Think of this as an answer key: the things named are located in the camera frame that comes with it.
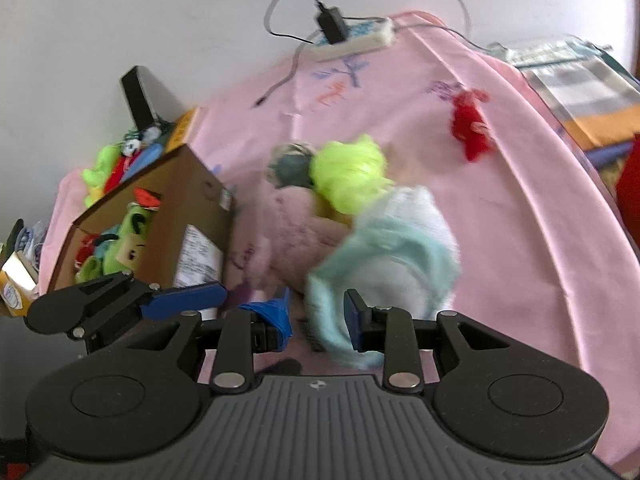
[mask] red plush toy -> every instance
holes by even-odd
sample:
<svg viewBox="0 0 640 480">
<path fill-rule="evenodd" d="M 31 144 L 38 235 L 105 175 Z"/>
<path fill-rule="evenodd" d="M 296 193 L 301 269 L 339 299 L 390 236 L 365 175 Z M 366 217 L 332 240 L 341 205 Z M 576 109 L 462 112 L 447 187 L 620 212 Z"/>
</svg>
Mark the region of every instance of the red plush toy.
<svg viewBox="0 0 640 480">
<path fill-rule="evenodd" d="M 492 149 L 489 128 L 482 119 L 476 100 L 487 102 L 489 94 L 482 90 L 463 90 L 453 98 L 451 133 L 465 145 L 466 160 L 473 162 Z"/>
<path fill-rule="evenodd" d="M 80 248 L 76 253 L 76 260 L 74 262 L 74 267 L 76 270 L 80 270 L 82 264 L 85 263 L 89 256 L 93 256 L 94 254 L 94 242 L 100 235 L 84 235 L 82 241 L 80 242 Z"/>
<path fill-rule="evenodd" d="M 616 195 L 626 230 L 640 245 L 640 134 L 616 184 Z"/>
<path fill-rule="evenodd" d="M 112 189 L 114 189 L 122 180 L 122 176 L 129 169 L 129 167 L 133 164 L 133 161 L 136 160 L 140 152 L 134 153 L 131 156 L 121 156 L 116 163 L 116 167 L 113 168 L 113 172 L 111 176 L 107 179 L 107 182 L 104 183 L 104 194 L 107 194 Z"/>
</svg>

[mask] green plush toy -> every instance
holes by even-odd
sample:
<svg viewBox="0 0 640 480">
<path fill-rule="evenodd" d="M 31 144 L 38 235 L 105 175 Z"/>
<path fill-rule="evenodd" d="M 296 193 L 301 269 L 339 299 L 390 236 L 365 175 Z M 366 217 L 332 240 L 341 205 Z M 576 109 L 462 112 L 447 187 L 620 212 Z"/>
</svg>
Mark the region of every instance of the green plush toy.
<svg viewBox="0 0 640 480">
<path fill-rule="evenodd" d="M 98 153 L 95 167 L 92 170 L 82 170 L 82 180 L 89 189 L 89 195 L 84 199 L 86 207 L 91 207 L 102 198 L 104 183 L 107 182 L 120 158 L 120 150 L 120 144 L 105 146 Z"/>
<path fill-rule="evenodd" d="M 142 251 L 146 244 L 146 234 L 148 232 L 149 221 L 153 211 L 130 205 L 120 229 L 118 239 L 109 243 L 102 271 L 104 274 L 122 272 L 123 270 L 136 270 Z"/>
<path fill-rule="evenodd" d="M 85 283 L 102 276 L 102 262 L 100 258 L 89 256 L 76 272 L 76 283 Z"/>
</svg>

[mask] round pad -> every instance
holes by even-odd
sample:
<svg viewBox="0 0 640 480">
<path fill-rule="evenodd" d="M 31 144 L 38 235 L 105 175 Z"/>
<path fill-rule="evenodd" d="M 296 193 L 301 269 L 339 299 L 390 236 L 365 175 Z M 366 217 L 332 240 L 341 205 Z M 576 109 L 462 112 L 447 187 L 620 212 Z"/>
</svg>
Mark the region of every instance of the round pad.
<svg viewBox="0 0 640 480">
<path fill-rule="evenodd" d="M 100 376 L 78 384 L 71 403 L 89 416 L 117 416 L 135 410 L 145 400 L 145 387 L 122 375 Z"/>
<path fill-rule="evenodd" d="M 162 352 L 107 348 L 46 377 L 26 402 L 34 436 L 82 460 L 126 460 L 154 452 L 195 420 L 195 382 Z"/>
<path fill-rule="evenodd" d="M 71 330 L 82 321 L 84 304 L 80 301 L 65 301 L 57 292 L 45 294 L 33 302 L 24 318 L 30 330 L 38 334 L 58 334 Z M 60 303 L 66 308 L 58 308 Z"/>
<path fill-rule="evenodd" d="M 510 375 L 489 386 L 494 406 L 512 415 L 546 415 L 562 404 L 562 397 L 560 386 L 536 375 Z"/>
<path fill-rule="evenodd" d="M 593 449 L 609 412 L 595 379 L 529 348 L 465 355 L 436 387 L 433 405 L 472 447 L 526 461 Z"/>
</svg>

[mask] pink bed sheet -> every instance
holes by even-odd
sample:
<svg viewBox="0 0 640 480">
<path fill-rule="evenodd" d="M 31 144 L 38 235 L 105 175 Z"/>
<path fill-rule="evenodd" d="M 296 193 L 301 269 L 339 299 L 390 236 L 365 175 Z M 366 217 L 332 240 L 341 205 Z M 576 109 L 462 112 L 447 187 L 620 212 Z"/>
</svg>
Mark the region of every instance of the pink bed sheet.
<svg viewBox="0 0 640 480">
<path fill-rule="evenodd" d="M 410 12 L 399 23 L 436 22 Z M 213 99 L 190 144 L 234 190 L 239 209 L 226 285 L 260 233 L 260 199 L 271 148 L 302 140 L 322 146 L 368 133 L 389 177 L 428 186 L 460 244 L 454 308 L 564 361 L 605 387 L 610 417 L 597 455 L 618 471 L 640 463 L 640 267 L 603 196 L 554 132 L 557 121 L 513 68 L 433 28 L 402 30 L 386 50 L 316 63 L 303 56 L 293 81 L 253 102 L 289 70 L 289 61 Z M 482 113 L 494 153 L 468 163 L 449 133 L 447 88 L 485 90 Z M 77 174 L 61 184 L 42 258 L 46 288 L 72 219 L 82 210 Z M 300 302 L 293 317 L 303 315 Z M 306 374 L 348 373 L 311 352 L 299 334 L 284 354 Z M 428 355 L 428 379 L 436 380 Z"/>
</svg>

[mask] power strip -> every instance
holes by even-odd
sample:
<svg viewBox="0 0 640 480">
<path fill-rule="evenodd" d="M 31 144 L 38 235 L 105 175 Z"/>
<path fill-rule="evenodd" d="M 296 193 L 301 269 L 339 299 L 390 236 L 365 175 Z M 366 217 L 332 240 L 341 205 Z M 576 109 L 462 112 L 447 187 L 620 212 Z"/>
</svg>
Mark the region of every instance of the power strip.
<svg viewBox="0 0 640 480">
<path fill-rule="evenodd" d="M 393 21 L 380 18 L 349 25 L 349 39 L 342 43 L 329 44 L 323 36 L 309 47 L 309 52 L 316 61 L 329 61 L 349 54 L 385 48 L 391 46 L 395 39 Z"/>
</svg>

